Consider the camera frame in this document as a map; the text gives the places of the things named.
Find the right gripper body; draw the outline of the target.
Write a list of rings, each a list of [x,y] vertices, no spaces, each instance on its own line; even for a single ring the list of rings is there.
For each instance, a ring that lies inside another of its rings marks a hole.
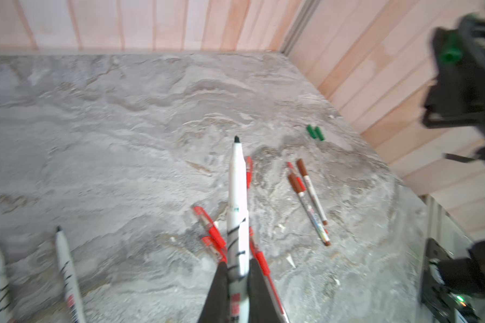
[[[463,58],[454,65],[439,60],[450,32],[458,33],[462,42]],[[427,129],[474,127],[485,138],[485,20],[468,14],[454,30],[436,28],[432,49],[438,73],[424,102],[422,124]],[[464,164],[485,162],[485,146],[470,157],[450,153],[444,157]]]

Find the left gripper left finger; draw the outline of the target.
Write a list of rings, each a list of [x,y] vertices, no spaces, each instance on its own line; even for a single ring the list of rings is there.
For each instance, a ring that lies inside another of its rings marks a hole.
[[[229,313],[228,267],[225,262],[218,264],[210,290],[203,305],[198,323],[225,323]]]

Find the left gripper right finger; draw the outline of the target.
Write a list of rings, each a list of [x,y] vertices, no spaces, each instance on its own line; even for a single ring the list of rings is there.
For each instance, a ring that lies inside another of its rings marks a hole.
[[[259,263],[255,259],[250,260],[248,277],[248,295],[250,306],[250,323],[279,323],[284,322],[282,315],[274,305],[274,297],[270,294],[266,285],[266,279]]]

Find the green pen cap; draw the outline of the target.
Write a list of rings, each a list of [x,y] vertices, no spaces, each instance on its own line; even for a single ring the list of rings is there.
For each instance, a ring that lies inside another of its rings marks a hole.
[[[320,141],[324,141],[325,137],[320,127],[314,128],[315,134]]]
[[[311,125],[307,125],[306,126],[306,129],[307,129],[307,132],[309,133],[309,135],[313,138],[313,139],[316,139],[317,138],[317,135],[315,133],[315,130],[314,128],[312,128]]]
[[[439,60],[443,64],[454,65],[460,62],[462,58],[462,42],[459,35],[456,32],[450,32],[439,54]]]

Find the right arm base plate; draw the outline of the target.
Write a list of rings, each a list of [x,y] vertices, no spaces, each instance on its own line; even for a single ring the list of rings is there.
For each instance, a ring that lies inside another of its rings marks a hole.
[[[452,258],[435,239],[429,238],[424,250],[420,303],[433,322],[479,322],[472,306],[472,261]]]

